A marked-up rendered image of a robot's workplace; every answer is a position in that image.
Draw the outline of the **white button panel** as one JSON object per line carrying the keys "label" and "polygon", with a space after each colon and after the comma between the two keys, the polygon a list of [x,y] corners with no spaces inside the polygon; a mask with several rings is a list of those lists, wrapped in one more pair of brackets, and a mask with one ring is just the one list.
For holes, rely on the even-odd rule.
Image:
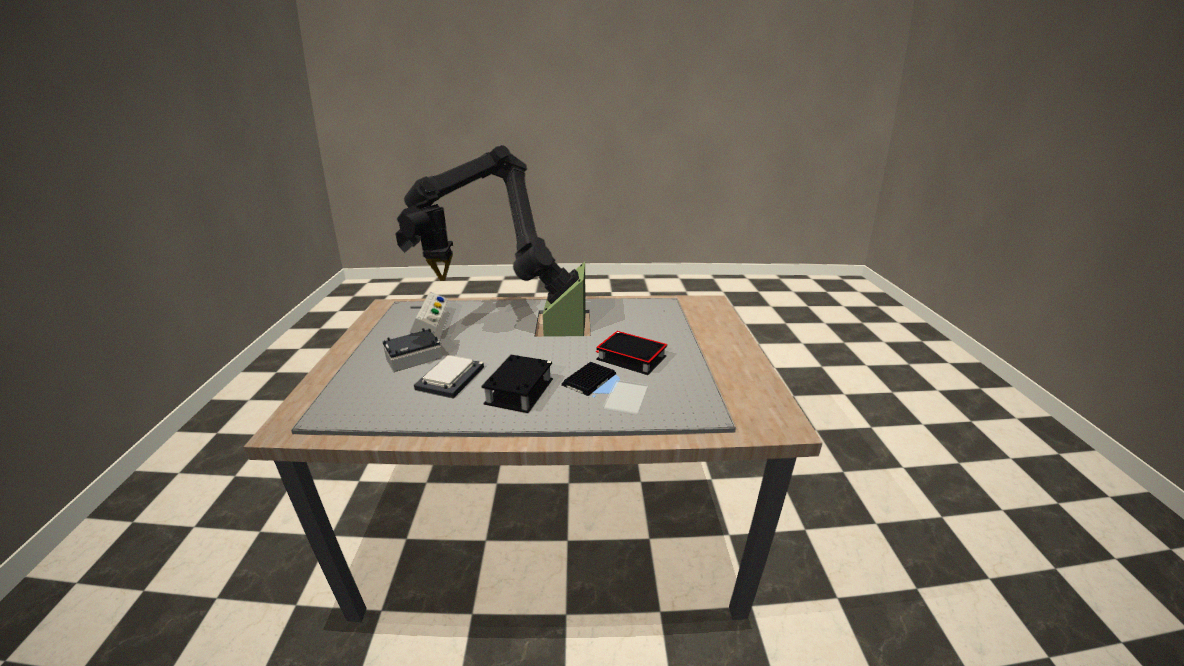
{"label": "white button panel", "polygon": [[438,338],[438,341],[440,342],[440,337],[443,334],[445,325],[448,324],[448,316],[450,315],[450,312],[444,312],[448,305],[448,300],[449,299],[442,297],[440,295],[435,294],[433,292],[429,292],[427,297],[425,299],[422,306],[410,306],[410,308],[422,308],[418,315],[416,316],[416,321],[412,328],[410,329],[410,334],[420,332],[422,328],[425,329],[429,328],[431,329],[433,335]]}

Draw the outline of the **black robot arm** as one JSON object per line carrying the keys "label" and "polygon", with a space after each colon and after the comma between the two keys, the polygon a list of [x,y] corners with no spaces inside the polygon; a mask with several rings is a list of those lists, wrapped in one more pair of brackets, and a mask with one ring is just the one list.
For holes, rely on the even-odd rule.
{"label": "black robot arm", "polygon": [[436,232],[439,232],[438,229],[446,228],[446,223],[444,209],[439,207],[438,204],[432,204],[439,200],[440,197],[480,178],[483,179],[491,174],[503,177],[517,239],[517,252],[515,252],[516,260],[513,263],[513,270],[519,278],[525,281],[530,281],[539,276],[538,278],[543,282],[545,288],[549,292],[547,301],[552,305],[564,292],[568,290],[575,283],[579,275],[575,269],[568,273],[565,268],[561,269],[556,265],[556,260],[552,257],[551,250],[545,245],[545,241],[538,237],[525,185],[526,169],[526,164],[519,160],[517,156],[511,155],[510,151],[501,145],[482,156],[438,175],[423,177],[414,182],[404,197],[404,201],[408,209],[404,209],[397,217],[400,226],[395,232],[397,245],[403,252],[406,252],[411,246],[416,246],[422,241],[423,251],[436,250],[435,233],[431,230],[436,229]]}

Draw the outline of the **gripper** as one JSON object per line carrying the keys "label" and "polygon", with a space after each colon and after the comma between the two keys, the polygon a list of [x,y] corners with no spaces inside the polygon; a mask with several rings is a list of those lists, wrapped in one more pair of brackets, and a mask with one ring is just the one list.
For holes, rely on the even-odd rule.
{"label": "gripper", "polygon": [[[437,275],[437,277],[440,281],[445,281],[446,276],[448,276],[448,269],[449,269],[450,262],[451,262],[452,256],[453,256],[453,252],[451,251],[451,248],[450,248],[451,245],[453,246],[453,241],[448,241],[446,228],[440,228],[438,230],[439,230],[439,232],[436,232],[436,229],[431,230],[431,232],[435,233],[435,248],[436,248],[436,250],[423,251],[423,257],[426,257],[427,264],[433,269],[433,271]],[[440,258],[438,258],[438,257],[440,257]],[[446,260],[446,261],[442,261],[442,260]],[[443,262],[443,263],[445,263],[445,268],[444,268],[443,275],[440,274],[440,270],[439,270],[438,265],[436,263],[433,263],[433,262]]]}

